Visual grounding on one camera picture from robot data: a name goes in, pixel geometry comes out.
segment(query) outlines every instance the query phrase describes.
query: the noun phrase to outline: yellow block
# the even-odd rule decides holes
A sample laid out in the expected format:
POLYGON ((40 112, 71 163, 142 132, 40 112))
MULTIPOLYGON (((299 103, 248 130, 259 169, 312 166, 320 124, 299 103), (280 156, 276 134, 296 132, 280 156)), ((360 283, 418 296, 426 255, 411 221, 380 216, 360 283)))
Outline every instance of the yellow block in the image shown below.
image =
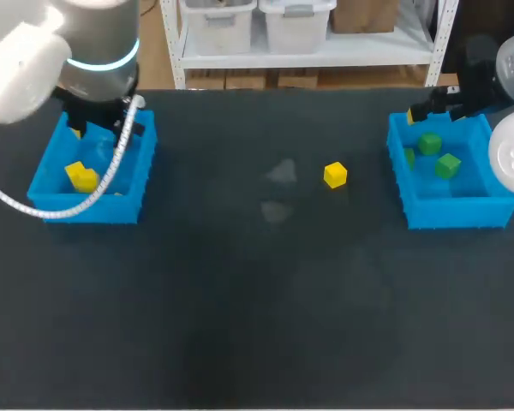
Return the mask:
POLYGON ((72 182, 78 193, 93 193, 99 184, 99 174, 93 169, 87 169, 79 173, 72 182))
POLYGON ((70 181, 72 181, 76 176, 78 176, 79 173, 83 172, 85 169, 86 167, 84 167, 84 164, 82 164, 81 161, 77 161, 76 163, 72 163, 71 165, 65 167, 65 171, 67 172, 70 181))
POLYGON ((78 193, 93 193, 99 184, 99 174, 93 169, 86 169, 81 161, 68 165, 65 171, 78 193))
POLYGON ((408 124, 410 126, 412 126, 413 124, 415 124, 415 122, 413 121, 413 114, 411 114, 411 109, 408 110, 408 124))
POLYGON ((337 188, 346 183, 349 172, 338 161, 324 168, 324 181, 330 188, 337 188))
POLYGON ((76 130, 74 128, 71 128, 72 132, 75 134, 76 138, 80 140, 82 138, 82 132, 80 130, 76 130))

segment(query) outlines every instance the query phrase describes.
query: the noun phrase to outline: green cube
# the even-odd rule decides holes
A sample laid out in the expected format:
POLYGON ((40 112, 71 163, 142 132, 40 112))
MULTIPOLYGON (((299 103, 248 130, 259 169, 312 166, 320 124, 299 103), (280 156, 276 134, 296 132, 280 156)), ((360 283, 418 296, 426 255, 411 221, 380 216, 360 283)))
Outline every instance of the green cube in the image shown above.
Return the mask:
POLYGON ((409 168, 413 169, 415 167, 415 150, 412 148, 404 148, 403 153, 408 160, 409 168))
POLYGON ((433 156, 442 148, 442 139, 437 134, 425 133, 419 139, 418 146, 425 156, 433 156))
POLYGON ((447 153, 436 162, 436 176, 445 180, 454 177, 461 167, 461 160, 447 153))

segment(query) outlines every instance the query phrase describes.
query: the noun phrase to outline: blue plastic tray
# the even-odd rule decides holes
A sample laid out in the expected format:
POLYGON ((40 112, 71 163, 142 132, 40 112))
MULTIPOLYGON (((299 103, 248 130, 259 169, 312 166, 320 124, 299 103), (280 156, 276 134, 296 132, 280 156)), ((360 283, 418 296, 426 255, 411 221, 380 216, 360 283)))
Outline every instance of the blue plastic tray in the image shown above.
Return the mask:
MULTIPOLYGON (((135 120, 145 126, 142 136, 132 135, 114 180, 107 192, 81 214, 50 223, 137 223, 157 144, 154 114, 139 111, 135 120)), ((27 196, 36 208, 58 211, 76 206, 87 194, 78 194, 64 167, 81 161, 103 176, 111 163, 115 137, 109 130, 88 123, 87 133, 78 140, 67 126, 63 113, 55 133, 28 189, 27 196)))
POLYGON ((514 212, 514 194, 495 177, 489 163, 491 128, 484 115, 452 122, 449 115, 431 115, 408 125, 407 115, 392 114, 387 139, 403 212, 410 229, 505 227, 514 212), (442 138, 439 155, 423 156, 417 141, 423 133, 442 138), (415 150, 410 169, 404 148, 415 150), (435 175, 436 160, 450 152, 461 168, 450 180, 435 175))

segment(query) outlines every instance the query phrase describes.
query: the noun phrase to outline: black mat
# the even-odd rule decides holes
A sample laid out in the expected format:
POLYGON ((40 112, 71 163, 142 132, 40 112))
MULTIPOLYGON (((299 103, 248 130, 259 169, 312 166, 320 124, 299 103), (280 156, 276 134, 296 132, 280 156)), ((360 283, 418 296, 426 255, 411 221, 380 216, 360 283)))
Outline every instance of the black mat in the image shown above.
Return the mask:
MULTIPOLYGON (((514 407, 514 218, 406 229, 387 115, 424 96, 146 94, 138 226, 0 204, 0 407, 514 407), (295 184, 266 178, 285 159, 295 184)), ((0 128, 0 188, 26 198, 59 114, 0 128)))

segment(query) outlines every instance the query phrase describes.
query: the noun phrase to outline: cable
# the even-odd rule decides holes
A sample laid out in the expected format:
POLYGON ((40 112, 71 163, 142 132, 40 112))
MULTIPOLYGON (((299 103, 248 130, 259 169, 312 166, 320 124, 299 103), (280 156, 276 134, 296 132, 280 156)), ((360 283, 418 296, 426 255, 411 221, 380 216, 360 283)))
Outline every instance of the cable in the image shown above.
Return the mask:
POLYGON ((69 208, 68 210, 62 211, 38 210, 36 208, 32 208, 18 201, 15 201, 2 191, 0 191, 0 200, 6 203, 8 206, 15 208, 17 211, 28 214, 29 216, 45 218, 48 220, 57 220, 60 218, 73 217, 87 210, 101 197, 101 195, 105 193, 106 189, 111 184, 112 179, 114 178, 114 175, 118 170, 120 162, 122 161, 123 154, 126 150, 129 136, 131 135, 131 128, 133 127, 135 115, 137 114, 137 109, 142 109, 144 106, 145 99, 143 97, 138 95, 133 96, 131 104, 128 108, 128 114, 126 115, 126 121, 123 124, 122 133, 120 134, 118 147, 114 151, 114 156, 112 157, 111 165, 109 166, 109 169, 106 171, 105 176, 101 180, 101 183, 99 184, 97 189, 79 205, 69 208))
POLYGON ((144 16, 144 15, 147 15, 149 14, 151 11, 154 10, 154 8, 156 8, 156 6, 158 5, 158 0, 154 0, 154 3, 152 4, 152 6, 150 6, 148 9, 146 9, 145 11, 143 11, 140 16, 144 16))

